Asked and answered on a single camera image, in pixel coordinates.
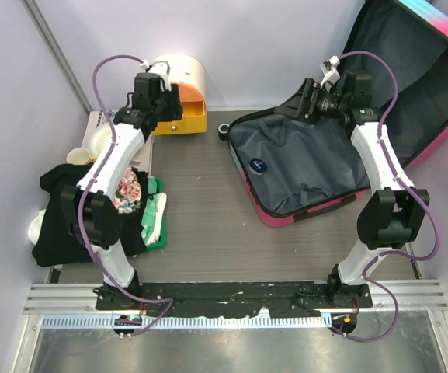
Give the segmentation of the white towel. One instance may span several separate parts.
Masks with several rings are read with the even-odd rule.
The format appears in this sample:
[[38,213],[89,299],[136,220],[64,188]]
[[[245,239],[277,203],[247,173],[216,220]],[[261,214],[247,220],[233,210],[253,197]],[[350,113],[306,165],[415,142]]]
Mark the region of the white towel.
[[28,238],[30,242],[35,246],[40,237],[40,232],[42,229],[43,218],[46,213],[46,210],[40,210],[37,216],[31,221],[30,226],[28,228]]

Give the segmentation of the pink and teal children's suitcase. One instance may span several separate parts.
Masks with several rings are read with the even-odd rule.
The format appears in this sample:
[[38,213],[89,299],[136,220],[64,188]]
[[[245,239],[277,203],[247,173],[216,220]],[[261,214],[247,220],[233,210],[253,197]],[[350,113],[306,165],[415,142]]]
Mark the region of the pink and teal children's suitcase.
[[[339,72],[371,75],[371,103],[386,115],[399,162],[426,159],[448,138],[448,16],[425,1],[367,1],[344,51]],[[275,109],[219,129],[264,223],[311,218],[365,192],[362,161],[337,120],[310,124]],[[252,158],[267,164],[264,175],[250,172]]]

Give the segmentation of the pastel three-drawer storage box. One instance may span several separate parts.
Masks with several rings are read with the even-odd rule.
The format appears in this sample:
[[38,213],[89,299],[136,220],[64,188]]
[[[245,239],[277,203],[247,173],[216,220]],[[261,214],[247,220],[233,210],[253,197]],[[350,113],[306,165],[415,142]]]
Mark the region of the pastel three-drawer storage box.
[[164,54],[155,62],[166,61],[168,78],[179,87],[182,119],[159,122],[155,135],[199,134],[207,131],[207,75],[201,63],[186,54]]

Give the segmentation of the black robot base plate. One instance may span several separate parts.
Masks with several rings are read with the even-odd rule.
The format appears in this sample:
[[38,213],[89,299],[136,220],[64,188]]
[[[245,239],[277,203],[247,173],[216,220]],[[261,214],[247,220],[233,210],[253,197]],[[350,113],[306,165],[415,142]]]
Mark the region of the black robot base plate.
[[139,298],[155,300],[141,304],[104,284],[93,289],[99,311],[144,311],[155,317],[165,309],[164,299],[173,300],[165,317],[209,319],[254,318],[263,308],[273,318],[309,317],[319,309],[368,309],[373,306],[369,286],[343,285],[334,292],[326,283],[278,282],[193,282],[144,283]]

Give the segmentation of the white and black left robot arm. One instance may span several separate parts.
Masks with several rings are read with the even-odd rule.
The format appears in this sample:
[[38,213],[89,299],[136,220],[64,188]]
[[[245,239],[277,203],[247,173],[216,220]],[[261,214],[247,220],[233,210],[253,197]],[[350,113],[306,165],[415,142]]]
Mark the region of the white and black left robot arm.
[[122,309],[134,309],[141,299],[136,270],[122,247],[123,219],[114,206],[116,189],[131,159],[143,147],[158,122],[180,120],[179,87],[169,80],[169,66],[154,63],[136,75],[129,104],[112,118],[111,140],[76,186],[61,191],[66,227],[103,272],[104,291]]

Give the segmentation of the black floral print shirt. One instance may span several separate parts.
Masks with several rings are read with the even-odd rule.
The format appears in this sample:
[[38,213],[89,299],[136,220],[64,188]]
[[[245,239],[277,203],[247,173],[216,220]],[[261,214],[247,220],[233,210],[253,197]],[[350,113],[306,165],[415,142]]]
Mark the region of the black floral print shirt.
[[[51,267],[92,260],[87,249],[68,234],[60,199],[63,188],[75,186],[90,169],[90,165],[62,164],[40,177],[40,187],[50,194],[50,200],[43,216],[39,238],[32,250],[38,266]],[[123,219],[121,242],[127,256],[136,256],[146,251],[141,237],[141,220],[147,200],[147,173],[127,168],[116,188],[113,202]]]

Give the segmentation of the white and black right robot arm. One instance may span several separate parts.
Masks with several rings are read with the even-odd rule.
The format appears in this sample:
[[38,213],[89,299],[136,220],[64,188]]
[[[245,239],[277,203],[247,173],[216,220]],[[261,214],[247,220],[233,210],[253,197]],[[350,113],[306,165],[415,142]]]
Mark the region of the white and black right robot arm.
[[274,111],[316,124],[321,118],[339,122],[363,162],[372,196],[360,213],[358,240],[349,255],[328,275],[323,297],[336,307],[353,303],[364,293],[367,278],[380,262],[401,253],[416,239],[429,203],[406,176],[389,142],[380,110],[372,106],[372,77],[348,71],[340,91],[332,82],[306,78],[300,88]]

